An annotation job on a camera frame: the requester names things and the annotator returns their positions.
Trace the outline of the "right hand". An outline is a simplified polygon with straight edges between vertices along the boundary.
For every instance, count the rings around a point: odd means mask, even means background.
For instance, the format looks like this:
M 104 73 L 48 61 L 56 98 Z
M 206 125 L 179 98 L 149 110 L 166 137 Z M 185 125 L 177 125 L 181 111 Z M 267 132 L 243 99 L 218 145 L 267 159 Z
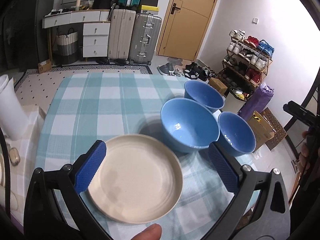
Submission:
M 310 168 L 310 163 L 308 162 L 308 156 L 309 156 L 309 148 L 306 145 L 306 136 L 308 135 L 308 131 L 304 131 L 302 133 L 302 137 L 304 139 L 301 151 L 299 154 L 299 163 L 298 163 L 298 171 L 302 173 L 303 171 L 307 171 Z

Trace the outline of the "left hand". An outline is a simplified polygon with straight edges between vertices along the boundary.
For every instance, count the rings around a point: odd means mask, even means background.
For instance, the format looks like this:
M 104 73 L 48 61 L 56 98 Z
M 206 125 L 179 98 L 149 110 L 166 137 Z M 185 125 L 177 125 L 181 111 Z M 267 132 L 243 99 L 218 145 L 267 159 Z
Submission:
M 135 235 L 132 240 L 160 240 L 162 235 L 162 227 L 159 224 L 152 224 L 145 230 Z

